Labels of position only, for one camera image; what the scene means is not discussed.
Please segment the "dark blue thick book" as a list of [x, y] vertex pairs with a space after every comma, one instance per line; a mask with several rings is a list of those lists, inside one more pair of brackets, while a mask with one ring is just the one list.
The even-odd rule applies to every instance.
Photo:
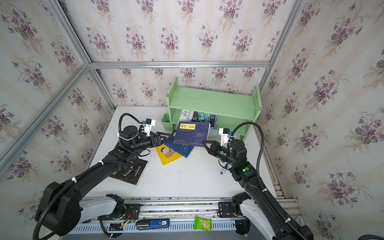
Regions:
[[211, 125], [208, 122], [179, 122], [175, 144], [203, 147], [202, 142], [208, 140]]

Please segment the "sci-fi cover magazine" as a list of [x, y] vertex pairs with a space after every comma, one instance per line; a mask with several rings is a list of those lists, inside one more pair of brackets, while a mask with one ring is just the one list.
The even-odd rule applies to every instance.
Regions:
[[210, 123], [211, 128], [217, 129], [218, 122], [219, 122], [219, 116], [209, 114], [209, 113], [182, 110], [179, 121]]

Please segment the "dark blue book under arm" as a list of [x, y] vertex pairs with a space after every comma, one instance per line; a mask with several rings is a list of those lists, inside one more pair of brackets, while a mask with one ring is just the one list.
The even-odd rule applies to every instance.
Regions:
[[143, 137], [139, 135], [139, 137], [136, 140], [135, 145], [133, 146], [133, 151], [137, 153], [139, 156], [145, 156], [142, 155], [142, 152], [144, 150], [147, 150], [150, 152], [149, 149], [155, 148], [161, 145], [161, 140], [158, 138], [157, 134], [150, 132], [150, 135], [144, 135]]

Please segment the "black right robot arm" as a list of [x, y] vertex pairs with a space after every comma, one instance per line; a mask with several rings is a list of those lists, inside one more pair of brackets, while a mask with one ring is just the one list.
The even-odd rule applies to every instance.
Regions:
[[257, 163], [253, 166], [247, 159], [247, 149], [242, 140], [230, 133], [230, 142], [222, 146], [217, 141], [204, 140], [202, 145], [208, 154], [231, 165], [233, 179], [245, 190], [232, 198], [235, 215], [249, 220], [267, 240], [312, 240], [314, 234], [307, 225], [301, 226], [280, 205], [266, 187], [260, 175], [260, 162], [265, 146], [265, 135], [255, 122], [245, 122], [241, 128], [252, 125], [259, 130], [261, 141]]

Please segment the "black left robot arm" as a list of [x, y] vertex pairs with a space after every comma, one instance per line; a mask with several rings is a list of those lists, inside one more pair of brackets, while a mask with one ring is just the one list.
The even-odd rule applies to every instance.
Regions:
[[138, 127], [122, 128], [125, 116], [136, 119], [126, 113], [120, 116], [118, 142], [103, 159], [78, 176], [61, 184], [52, 182], [45, 188], [35, 216], [37, 224], [33, 233], [34, 240], [40, 238], [41, 227], [51, 230], [51, 233], [44, 237], [48, 240], [54, 235], [68, 234], [80, 222], [111, 215], [116, 209], [123, 207], [124, 202], [119, 196], [109, 194], [98, 203], [99, 210], [92, 212], [85, 205], [83, 198], [112, 173], [118, 172], [123, 167], [136, 166], [141, 160], [138, 151], [159, 147], [172, 136], [162, 132], [152, 135], [151, 128], [155, 125], [155, 121], [151, 119], [138, 122]]

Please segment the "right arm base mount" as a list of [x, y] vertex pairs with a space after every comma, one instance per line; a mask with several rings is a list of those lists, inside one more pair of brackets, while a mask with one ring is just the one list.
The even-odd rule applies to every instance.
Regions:
[[241, 218], [243, 214], [240, 210], [240, 204], [245, 200], [251, 199], [251, 196], [242, 192], [232, 197], [231, 201], [219, 202], [219, 211], [217, 213], [219, 218]]

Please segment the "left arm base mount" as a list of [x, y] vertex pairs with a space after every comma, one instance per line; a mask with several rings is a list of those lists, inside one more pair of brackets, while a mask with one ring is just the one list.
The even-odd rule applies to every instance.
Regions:
[[140, 204], [117, 204], [117, 207], [110, 215], [100, 216], [98, 220], [131, 223], [139, 219], [140, 207]]

